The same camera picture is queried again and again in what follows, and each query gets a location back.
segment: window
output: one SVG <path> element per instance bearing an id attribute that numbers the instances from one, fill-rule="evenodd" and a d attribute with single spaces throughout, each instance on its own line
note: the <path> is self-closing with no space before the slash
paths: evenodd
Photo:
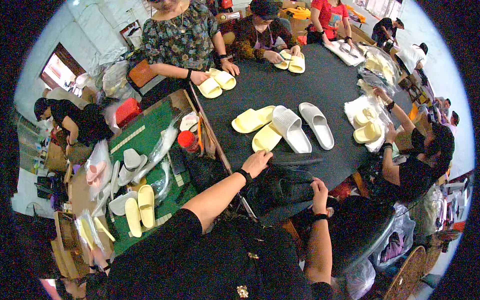
<path id="1" fill-rule="evenodd" d="M 61 43 L 53 50 L 42 69 L 40 78 L 51 88 L 63 87 L 67 90 L 75 82 L 75 78 L 85 70 L 68 53 Z"/>

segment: floral blouse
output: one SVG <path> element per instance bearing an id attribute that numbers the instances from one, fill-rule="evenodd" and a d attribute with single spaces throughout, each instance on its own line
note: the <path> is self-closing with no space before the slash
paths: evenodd
<path id="1" fill-rule="evenodd" d="M 170 20 L 145 21 L 143 43 L 147 62 L 207 71 L 214 66 L 212 37 L 217 32 L 218 24 L 209 9 L 198 0 L 191 0 L 183 13 L 183 24 L 181 14 Z"/>

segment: necklace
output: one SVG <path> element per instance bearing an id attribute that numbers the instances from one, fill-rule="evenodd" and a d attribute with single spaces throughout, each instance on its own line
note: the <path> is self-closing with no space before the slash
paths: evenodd
<path id="1" fill-rule="evenodd" d="M 175 26 L 176 28 L 179 28 L 180 29 L 180 33 L 185 33 L 185 29 L 183 29 L 183 8 L 181 6 L 181 3 L 180 3 L 180 9 L 181 9 L 181 26 L 182 28 L 179 28 L 178 26 L 176 26 L 172 20 L 170 20 L 170 23 L 172 23 L 173 26 Z"/>

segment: red container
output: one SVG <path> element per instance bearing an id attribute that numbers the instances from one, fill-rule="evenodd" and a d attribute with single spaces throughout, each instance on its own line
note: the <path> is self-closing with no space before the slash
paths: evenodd
<path id="1" fill-rule="evenodd" d="M 135 98 L 128 98 L 115 112 L 118 127 L 125 126 L 141 113 L 142 110 L 137 100 Z"/>

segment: yellow slide sandal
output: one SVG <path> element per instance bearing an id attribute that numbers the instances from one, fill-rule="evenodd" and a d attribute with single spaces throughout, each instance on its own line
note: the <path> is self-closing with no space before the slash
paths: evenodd
<path id="1" fill-rule="evenodd" d="M 353 117 L 355 122 L 360 126 L 365 126 L 368 122 L 373 122 L 377 118 L 378 112 L 376 112 L 375 109 L 371 107 L 362 109 L 361 112 L 359 112 L 355 115 L 355 117 Z"/>
<path id="2" fill-rule="evenodd" d="M 305 55 L 300 53 L 300 56 L 292 56 L 288 70 L 292 73 L 305 72 Z"/>
<path id="3" fill-rule="evenodd" d="M 270 122 L 265 125 L 259 132 L 253 137 L 252 149 L 254 152 L 265 150 L 272 151 L 276 144 L 280 142 L 282 135 L 278 133 L 273 123 Z"/>
<path id="4" fill-rule="evenodd" d="M 353 132 L 353 138 L 359 144 L 375 142 L 381 136 L 382 128 L 378 124 L 372 122 L 368 122 L 367 125 L 358 128 Z"/>
<path id="5" fill-rule="evenodd" d="M 103 226 L 102 222 L 98 217 L 94 217 L 93 221 L 95 222 L 96 230 L 98 232 L 105 232 L 112 241 L 115 241 L 115 238 L 110 234 L 110 231 L 105 226 Z"/>
<path id="6" fill-rule="evenodd" d="M 142 223 L 147 228 L 152 228 L 155 225 L 154 212 L 155 194 L 149 184 L 141 186 L 138 190 L 138 208 L 140 209 L 140 216 Z"/>
<path id="7" fill-rule="evenodd" d="M 280 51 L 280 55 L 283 56 L 283 58 L 287 59 L 285 62 L 281 63 L 276 63 L 274 66 L 276 66 L 279 69 L 286 70 L 288 69 L 288 66 L 290 65 L 290 59 L 292 59 L 292 55 L 290 53 L 287 53 L 286 49 L 283 49 Z"/>
<path id="8" fill-rule="evenodd" d="M 232 121 L 232 127 L 240 133 L 251 133 L 272 121 L 275 106 L 270 105 L 259 110 L 248 109 Z"/>
<path id="9" fill-rule="evenodd" d="M 212 77 L 205 80 L 201 85 L 197 85 L 197 87 L 205 98 L 213 99 L 222 94 L 222 88 Z"/>
<path id="10" fill-rule="evenodd" d="M 224 90 L 231 90 L 237 85 L 237 80 L 235 80 L 235 77 L 230 75 L 228 72 L 210 68 L 207 73 L 209 73 L 210 78 L 215 79 L 215 81 L 218 82 L 220 87 Z"/>
<path id="11" fill-rule="evenodd" d="M 130 231 L 134 237 L 140 238 L 142 236 L 142 226 L 140 226 L 140 210 L 138 209 L 137 201 L 129 198 L 125 202 L 125 214 L 127 215 L 127 222 Z"/>

